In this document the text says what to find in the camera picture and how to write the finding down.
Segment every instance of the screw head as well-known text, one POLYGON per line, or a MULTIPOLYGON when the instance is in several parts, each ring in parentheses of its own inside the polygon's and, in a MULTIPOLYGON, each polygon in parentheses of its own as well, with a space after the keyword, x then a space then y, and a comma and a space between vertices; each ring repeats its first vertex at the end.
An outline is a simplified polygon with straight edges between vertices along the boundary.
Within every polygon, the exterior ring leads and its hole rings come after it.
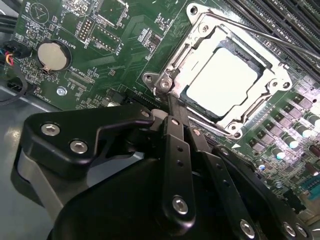
POLYGON ((241 227, 241 230, 244 232, 245 235, 247 235, 248 238, 250 238, 250 239, 255 238, 255 235, 256 235, 255 231, 246 220, 242 219, 240 221, 240 227, 241 227))
POLYGON ((275 183, 275 187, 276 187, 277 189, 282 188, 282 187, 283 187, 282 182, 277 181, 277 182, 275 183))
POLYGON ((221 152, 222 152, 224 155, 226 155, 226 156, 228 156, 228 155, 229 155, 229 152, 228 152, 228 150, 227 150, 227 149, 225 149, 225 148, 221 148, 220 150, 221 150, 221 152))
POLYGON ((298 231, 302 234, 302 236, 304 236, 305 238, 308 237, 308 234, 306 233, 306 231, 302 228, 302 226, 300 226, 299 224, 296 224, 296 229, 298 229, 298 231))
POLYGON ((189 211, 187 203, 178 196, 173 199, 172 206, 181 215, 186 215, 189 211))
POLYGON ((206 32, 208 31, 208 29, 209 29, 208 25, 205 25, 205 26, 202 28, 202 31, 203 31, 204 33, 206 33, 206 32))
POLYGON ((60 133, 60 128, 52 123, 46 123, 41 126, 41 132, 47 136, 57 136, 60 133))
POLYGON ((283 227, 286 230, 286 232, 290 234, 292 237, 296 236, 295 230, 287 222, 283 223, 283 227))
POLYGON ((194 134, 197 135, 197 136, 200 136, 200 135, 201 135, 201 133, 200 133, 200 131, 199 131, 198 129, 193 129, 193 132, 194 132, 194 134))
POLYGON ((172 118, 171 122, 172 122, 174 125, 179 125, 178 120, 175 120, 174 118, 172 118))
POLYGON ((166 80, 166 79, 163 79, 163 80, 161 81, 161 87, 162 87, 163 89, 168 89, 168 88, 170 88, 170 82, 169 82, 168 80, 166 80))
POLYGON ((56 94, 58 94, 61 97, 67 95, 67 93, 68 93, 68 90, 64 86, 58 86, 56 88, 56 94))
POLYGON ((88 151, 88 146, 83 141, 74 140, 70 143, 70 149, 76 154, 84 154, 88 151))
POLYGON ((149 118, 149 117, 150 117, 150 114, 147 113, 146 111, 141 111, 141 114, 142 114, 143 116, 145 116, 146 118, 149 118))

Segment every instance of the black connector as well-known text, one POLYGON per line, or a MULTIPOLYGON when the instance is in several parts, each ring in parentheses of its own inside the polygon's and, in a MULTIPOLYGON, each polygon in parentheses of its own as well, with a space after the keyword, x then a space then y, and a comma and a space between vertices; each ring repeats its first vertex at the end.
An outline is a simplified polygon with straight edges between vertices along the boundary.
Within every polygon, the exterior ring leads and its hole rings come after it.
MULTIPOLYGON (((6 87, 8 89, 11 89, 15 93, 19 93, 22 90, 23 86, 22 86, 20 79, 17 77, 14 77, 14 78, 6 81, 6 87)), ((28 83, 28 88, 27 88, 26 93, 24 95, 33 92, 35 89, 36 89, 36 86, 28 83)))
POLYGON ((33 51, 32 47, 25 46, 22 43, 17 42, 15 40, 4 42, 2 45, 2 49, 5 52, 12 53, 13 57, 17 59, 24 59, 30 57, 33 51))

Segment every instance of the gray metal surface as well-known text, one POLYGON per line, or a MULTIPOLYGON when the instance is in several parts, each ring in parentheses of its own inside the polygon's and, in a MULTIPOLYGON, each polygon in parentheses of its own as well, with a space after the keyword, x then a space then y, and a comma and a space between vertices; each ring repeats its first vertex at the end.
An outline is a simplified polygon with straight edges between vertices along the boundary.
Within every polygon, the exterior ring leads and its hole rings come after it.
POLYGON ((61 179, 27 157, 23 151, 18 162, 18 172, 31 183, 52 222, 69 200, 88 189, 86 179, 73 182, 61 179))
MULTIPOLYGON (((0 99, 8 94, 0 90, 0 99)), ((45 240, 52 222, 47 211, 20 195, 10 181, 24 120, 42 110, 23 101, 0 108, 0 239, 45 240)))

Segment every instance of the mounting hole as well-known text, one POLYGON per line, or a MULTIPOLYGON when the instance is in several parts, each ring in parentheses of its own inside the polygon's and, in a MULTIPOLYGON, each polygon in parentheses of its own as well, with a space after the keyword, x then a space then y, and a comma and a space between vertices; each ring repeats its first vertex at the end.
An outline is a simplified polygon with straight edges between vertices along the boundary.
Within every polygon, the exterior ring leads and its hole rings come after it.
POLYGON ((216 164, 216 168, 222 170, 222 166, 219 163, 216 164))
POLYGON ((290 86, 291 86, 290 82, 285 82, 282 87, 284 89, 288 89, 290 86))
POLYGON ((190 13, 192 15, 196 15, 198 13, 198 8, 196 6, 193 6, 191 9, 190 9, 190 13))
POLYGON ((183 163, 182 161, 180 161, 180 160, 178 160, 176 163, 177 163, 178 166, 181 167, 181 168, 184 166, 184 163, 183 163))
POLYGON ((228 181, 227 180, 223 180, 223 184, 226 186, 226 187, 230 187, 230 184, 228 183, 228 181))
POLYGON ((145 80, 146 80, 147 83, 151 83, 152 82, 152 76, 150 76, 150 75, 145 76, 145 80))

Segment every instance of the electronic component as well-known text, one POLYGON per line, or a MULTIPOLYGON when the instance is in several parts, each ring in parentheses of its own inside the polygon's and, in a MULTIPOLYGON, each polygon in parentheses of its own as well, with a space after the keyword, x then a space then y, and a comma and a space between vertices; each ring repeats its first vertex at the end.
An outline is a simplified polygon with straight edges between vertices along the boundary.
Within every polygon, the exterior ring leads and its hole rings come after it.
POLYGON ((213 17, 211 13, 219 14, 216 8, 195 3, 186 12, 193 26, 186 38, 160 74, 145 72, 142 80, 155 95, 179 98, 213 130, 241 138, 242 127, 255 110, 276 92, 292 88, 288 71, 242 29, 226 27, 213 17), (194 6, 196 14, 190 12, 194 6), (150 74, 156 76, 153 86, 147 81, 150 74))
POLYGON ((277 136, 277 137, 279 137, 279 136, 284 132, 280 127, 274 125, 272 122, 269 122, 269 123, 265 126, 265 128, 266 128, 270 133, 272 133, 273 135, 275 135, 275 136, 277 136))
POLYGON ((263 170, 266 169, 266 166, 265 166, 264 162, 261 159, 256 160, 255 161, 255 165, 260 171, 263 171, 263 170))
POLYGON ((54 39, 44 41, 39 45, 37 57, 43 66, 42 69, 47 73, 66 69, 72 59, 68 47, 54 39))
POLYGON ((291 188, 283 194, 283 197, 285 198, 286 203, 294 210, 296 214, 299 214, 301 211, 306 209, 291 188))
POLYGON ((316 128, 320 128, 320 117, 317 115, 311 115, 307 118, 307 120, 316 128))
POLYGON ((263 145, 262 143, 258 142, 256 139, 252 139, 249 142, 250 147, 252 147, 255 151, 262 152, 263 150, 266 149, 266 146, 263 145))
POLYGON ((291 149, 295 149, 299 146, 299 142, 292 136, 286 136, 283 140, 291 149))
POLYGON ((260 131, 260 132, 257 134, 257 137, 258 137, 261 141, 263 141, 264 143, 266 143, 267 145, 270 145, 270 144, 274 143, 274 141, 275 141, 275 139, 274 139, 272 136, 266 134, 265 131, 260 131))
POLYGON ((320 197, 320 174, 305 181, 301 187, 309 192, 308 199, 314 200, 320 197))
POLYGON ((271 152, 275 156, 275 158, 278 160, 284 159, 286 156, 286 153, 283 152, 279 147, 273 148, 271 152))
POLYGON ((300 107, 304 108, 304 109, 311 109, 312 107, 312 102, 309 101, 307 98, 305 98, 304 96, 301 96, 300 94, 298 94, 293 101, 298 104, 300 107))
POLYGON ((309 138, 312 134, 312 131, 303 125, 297 126, 295 130, 304 138, 309 138))
POLYGON ((290 128, 293 123, 292 121, 290 121, 288 118, 286 118, 285 116, 283 116, 281 113, 278 113, 274 119, 280 123, 282 126, 284 126, 285 128, 290 128))
POLYGON ((35 34, 33 31, 30 31, 29 29, 26 31, 26 34, 28 34, 31 38, 35 38, 37 34, 35 34))
POLYGON ((311 145, 309 147, 309 151, 312 152, 317 158, 320 158, 320 148, 315 146, 315 145, 311 145))
POLYGON ((299 119, 302 117, 302 112, 300 112, 298 109, 296 109, 294 106, 291 104, 287 105, 283 109, 286 113, 290 114, 292 117, 295 119, 299 119))
POLYGON ((311 176, 318 176, 319 175, 319 171, 318 169, 316 169, 310 162, 307 162, 304 165, 305 169, 310 173, 311 176))

